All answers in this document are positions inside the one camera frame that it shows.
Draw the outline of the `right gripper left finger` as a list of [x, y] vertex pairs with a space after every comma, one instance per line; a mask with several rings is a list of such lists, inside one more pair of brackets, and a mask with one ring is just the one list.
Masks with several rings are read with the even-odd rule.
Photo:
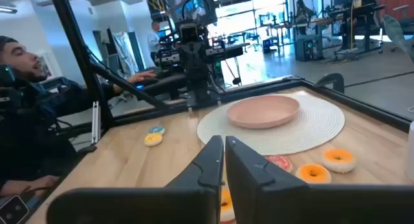
[[219, 135], [161, 188], [77, 188], [48, 207], [47, 223], [218, 223], [224, 145]]

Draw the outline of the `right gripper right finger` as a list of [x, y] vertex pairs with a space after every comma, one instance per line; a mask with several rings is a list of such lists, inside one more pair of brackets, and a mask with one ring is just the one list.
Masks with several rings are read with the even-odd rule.
[[310, 184], [226, 137], [225, 161], [238, 223], [412, 223], [408, 185]]

